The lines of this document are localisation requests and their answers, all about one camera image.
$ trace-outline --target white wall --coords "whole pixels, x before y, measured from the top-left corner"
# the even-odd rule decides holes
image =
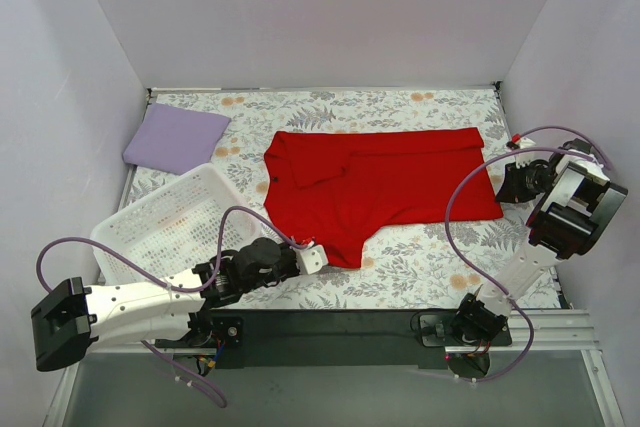
[[[501,80],[545,0],[99,0],[147,87]]]
[[[569,299],[593,316],[629,426],[640,425],[639,82],[640,0],[548,0],[504,83],[513,131],[556,123],[591,134],[629,189],[594,249],[559,268]]]
[[[0,424],[29,427],[42,425],[60,378],[35,368],[36,256],[116,208],[145,92],[96,0],[0,0],[0,10]],[[95,280],[85,247],[45,262],[50,283]]]

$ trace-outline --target perforated basket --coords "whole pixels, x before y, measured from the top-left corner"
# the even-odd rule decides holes
[[[243,196],[213,165],[203,164],[122,209],[93,229],[91,238],[152,274],[176,274],[216,254],[220,219]],[[238,249],[260,235],[254,217],[234,212],[224,228],[223,249]],[[101,250],[94,255],[108,284],[144,278]]]

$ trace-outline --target floral tablecloth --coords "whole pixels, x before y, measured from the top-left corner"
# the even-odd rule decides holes
[[[486,159],[505,151],[507,129],[493,90],[317,91],[167,93],[157,102],[231,117],[211,159],[251,208],[266,215],[269,176],[263,154],[277,130],[292,132],[391,132],[478,127]],[[503,164],[489,169],[494,188]],[[169,182],[172,174],[138,168],[129,202]],[[505,205],[503,219],[457,222],[461,249],[491,274],[512,256],[526,234],[530,205]],[[362,268],[325,267],[312,276],[245,295],[234,308],[428,308],[457,307],[482,279],[451,250],[443,224],[385,227],[365,244]],[[550,274],[521,300],[528,308],[559,307]]]

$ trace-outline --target red garment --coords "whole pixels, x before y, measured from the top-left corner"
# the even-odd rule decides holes
[[[359,268],[385,225],[442,222],[460,181],[484,162],[476,128],[380,134],[276,132],[264,154],[265,207],[296,239],[315,237],[329,261]],[[502,217],[486,171],[460,193],[452,220]]]

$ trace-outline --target purple fabric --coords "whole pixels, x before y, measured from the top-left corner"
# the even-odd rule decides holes
[[[211,160],[231,119],[152,104],[133,140],[122,154],[128,164],[184,174]]]

